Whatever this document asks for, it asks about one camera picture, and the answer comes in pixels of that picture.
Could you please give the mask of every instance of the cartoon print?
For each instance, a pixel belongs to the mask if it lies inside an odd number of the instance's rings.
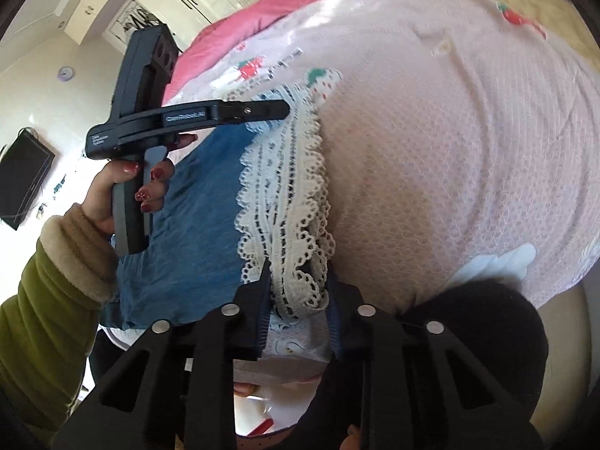
[[[306,74],[307,86],[313,92],[313,101],[319,106],[325,103],[342,80],[340,71],[314,67]]]
[[[225,94],[225,97],[219,96],[219,99],[224,99],[225,101],[240,101],[242,97],[246,93],[250,93],[253,89],[260,86],[267,81],[271,81],[273,79],[272,68],[266,68],[267,72],[264,74],[259,74],[254,78],[250,78],[247,81],[244,81],[242,84],[236,84],[234,88],[229,89]],[[213,98],[217,99],[217,93],[213,93]]]
[[[252,59],[248,59],[242,62],[239,62],[235,67],[238,69],[240,76],[236,81],[247,81],[250,78],[256,76],[260,68],[262,68],[265,62],[265,56],[259,55],[257,57],[253,57]]]
[[[504,19],[507,22],[513,25],[531,25],[545,40],[548,40],[548,35],[546,34],[545,30],[537,22],[530,20],[523,15],[519,15],[517,12],[511,10],[508,6],[506,6],[504,3],[500,3],[499,1],[496,2],[496,6],[499,11],[502,12]]]
[[[278,340],[275,342],[275,353],[278,355],[302,354],[304,348],[296,341]]]
[[[302,49],[296,49],[294,52],[292,52],[291,54],[287,55],[286,57],[284,57],[283,59],[278,61],[277,64],[275,66],[273,66],[273,70],[278,69],[278,68],[286,68],[290,62],[292,62],[297,57],[300,57],[301,55],[302,55]]]

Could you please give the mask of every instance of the white cloth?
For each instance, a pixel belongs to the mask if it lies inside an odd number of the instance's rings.
[[[321,0],[172,103],[315,69],[341,77],[317,109],[332,262],[366,301],[403,311],[491,276],[541,306],[598,258],[600,79],[560,37],[501,1]]]
[[[320,124],[303,83],[258,98],[282,99],[291,111],[283,121],[247,124],[257,135],[241,157],[242,210],[235,227],[242,234],[238,252],[246,261],[242,282],[257,281],[269,258],[275,312],[294,322],[328,304],[327,262],[335,244],[326,230],[328,181]]]

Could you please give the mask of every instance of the gripper handle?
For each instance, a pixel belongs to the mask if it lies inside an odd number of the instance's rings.
[[[132,154],[122,159],[136,161],[140,172],[133,179],[113,186],[113,219],[115,221],[115,251],[119,257],[138,254],[148,248],[152,233],[152,213],[142,213],[136,192],[150,182],[152,167],[164,160],[167,147],[159,145],[142,154]]]

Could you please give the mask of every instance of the finger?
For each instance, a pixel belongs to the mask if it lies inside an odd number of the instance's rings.
[[[340,450],[359,450],[361,446],[361,433],[358,428],[351,425],[348,428],[348,437],[340,446]]]
[[[104,168],[96,174],[89,190],[96,194],[112,190],[118,183],[124,183],[136,177],[140,171],[140,165],[130,160],[111,160]]]
[[[150,181],[136,192],[136,201],[154,201],[167,194],[169,185],[163,181]]]
[[[142,213],[156,213],[163,209],[164,199],[155,199],[153,201],[144,201],[140,206]]]
[[[198,136],[195,133],[180,133],[178,142],[176,144],[169,145],[167,148],[169,151],[183,149],[196,140],[198,140]]]
[[[153,181],[168,181],[175,174],[175,166],[171,159],[165,159],[155,165],[150,171],[150,179]]]
[[[251,396],[256,392],[259,386],[255,386],[254,384],[246,383],[246,382],[234,382],[233,383],[233,394],[236,396],[246,398]]]

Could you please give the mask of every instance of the television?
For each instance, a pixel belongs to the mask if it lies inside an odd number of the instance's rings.
[[[23,129],[0,159],[0,218],[14,230],[32,209],[54,157],[48,147]]]

